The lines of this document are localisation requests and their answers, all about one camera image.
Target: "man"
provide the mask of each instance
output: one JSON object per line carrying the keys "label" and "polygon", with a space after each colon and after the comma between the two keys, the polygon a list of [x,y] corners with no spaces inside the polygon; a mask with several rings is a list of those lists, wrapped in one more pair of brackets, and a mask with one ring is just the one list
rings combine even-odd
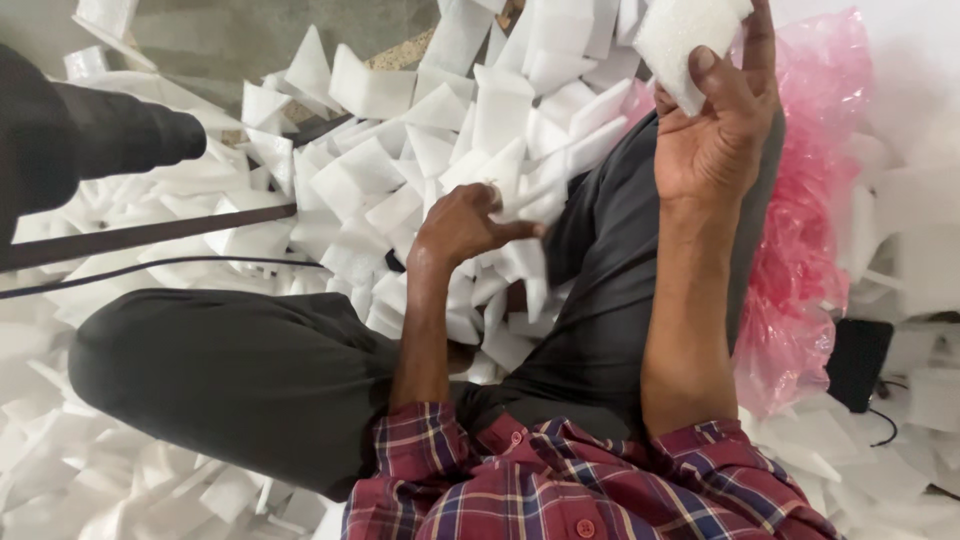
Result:
{"label": "man", "polygon": [[783,143],[755,5],[742,71],[691,54],[700,116],[659,89],[572,187],[543,241],[551,283],[576,285],[502,384],[448,382],[447,284],[544,230],[493,223],[495,191],[475,184],[420,229],[399,348],[341,295],[139,291],[81,328],[77,392],[202,454],[352,490],[350,538],[835,537],[736,421],[730,350]]}

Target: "floor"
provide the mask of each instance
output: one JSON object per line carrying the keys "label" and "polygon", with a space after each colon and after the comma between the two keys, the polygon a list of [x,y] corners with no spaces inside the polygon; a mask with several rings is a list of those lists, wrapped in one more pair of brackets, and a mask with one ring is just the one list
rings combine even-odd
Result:
{"label": "floor", "polygon": [[[45,73],[97,43],[70,15],[77,0],[0,2],[0,36]],[[140,0],[132,34],[160,73],[231,112],[243,81],[285,69],[316,24],[329,59],[338,43],[368,59],[436,26],[436,0]],[[114,68],[122,59],[112,55]]]}

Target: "metal rod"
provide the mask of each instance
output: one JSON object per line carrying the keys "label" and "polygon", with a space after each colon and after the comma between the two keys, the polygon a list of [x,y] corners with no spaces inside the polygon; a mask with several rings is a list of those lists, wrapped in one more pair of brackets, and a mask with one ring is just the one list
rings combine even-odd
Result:
{"label": "metal rod", "polygon": [[245,225],[276,221],[297,214],[297,205],[268,209],[247,210],[182,221],[129,227],[102,233],[78,234],[11,246],[10,256],[0,266],[0,272],[32,268],[44,264],[84,258],[102,253],[125,250],[167,240],[176,240],[197,234],[213,233]]}

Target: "dark gray pants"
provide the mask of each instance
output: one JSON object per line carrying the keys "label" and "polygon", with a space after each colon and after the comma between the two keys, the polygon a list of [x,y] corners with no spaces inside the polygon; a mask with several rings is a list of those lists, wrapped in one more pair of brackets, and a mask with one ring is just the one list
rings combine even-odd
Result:
{"label": "dark gray pants", "polygon": [[[551,283],[576,286],[556,328],[503,384],[453,384],[469,430],[505,408],[528,426],[563,415],[598,437],[637,435],[657,276],[657,127],[654,114],[645,118],[574,187],[545,244]],[[783,135],[781,116],[743,204],[731,344]],[[373,472],[370,425],[385,410],[398,354],[339,294],[153,289],[80,328],[70,379],[88,403],[152,436],[344,500]]]}

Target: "hand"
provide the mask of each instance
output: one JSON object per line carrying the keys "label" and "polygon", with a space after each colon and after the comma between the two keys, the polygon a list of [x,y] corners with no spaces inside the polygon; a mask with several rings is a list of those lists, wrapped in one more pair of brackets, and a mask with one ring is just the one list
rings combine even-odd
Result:
{"label": "hand", "polygon": [[738,205],[756,182],[780,96],[769,0],[753,1],[754,14],[743,23],[742,71],[704,46],[690,54],[690,75],[707,96],[699,116],[688,118],[657,85],[660,132],[654,166],[665,204]]}
{"label": "hand", "polygon": [[501,207],[495,187],[457,186],[427,214],[408,263],[430,264],[452,272],[465,260],[502,248],[514,240],[543,237],[546,233],[546,227],[538,223],[494,223],[490,214],[500,211]]}

